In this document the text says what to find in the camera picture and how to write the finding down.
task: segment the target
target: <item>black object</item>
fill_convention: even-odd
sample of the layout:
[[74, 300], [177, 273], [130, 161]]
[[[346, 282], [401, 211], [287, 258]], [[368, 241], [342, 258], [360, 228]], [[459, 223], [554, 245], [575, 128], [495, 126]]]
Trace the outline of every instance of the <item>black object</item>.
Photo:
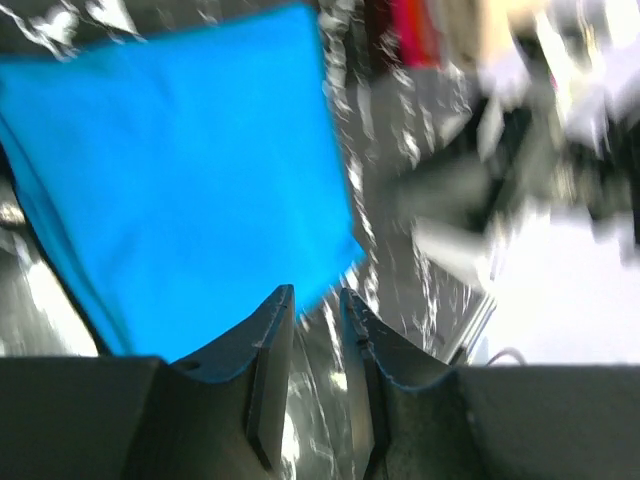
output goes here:
[[0, 478], [272, 478], [280, 465], [293, 287], [167, 365], [0, 360]]
[[640, 368], [453, 369], [340, 299], [356, 478], [638, 478]]
[[391, 204], [400, 223], [425, 218], [483, 235], [494, 218], [508, 221], [526, 198], [536, 198], [586, 207], [595, 221], [633, 211], [640, 244], [637, 108], [620, 121], [609, 118], [607, 134], [595, 148], [565, 138], [542, 49], [532, 35], [523, 34], [517, 42], [532, 86], [519, 107], [502, 113], [495, 149], [485, 159], [478, 151], [478, 130], [489, 104], [482, 98], [448, 145], [392, 185]]

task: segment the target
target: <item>blue fabric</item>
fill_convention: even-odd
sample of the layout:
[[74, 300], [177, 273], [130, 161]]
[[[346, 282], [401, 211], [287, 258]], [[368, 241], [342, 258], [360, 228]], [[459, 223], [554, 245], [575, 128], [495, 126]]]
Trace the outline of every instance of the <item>blue fabric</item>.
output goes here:
[[2, 58], [0, 141], [55, 267], [116, 354], [174, 361], [279, 284], [313, 307], [362, 250], [314, 13]]

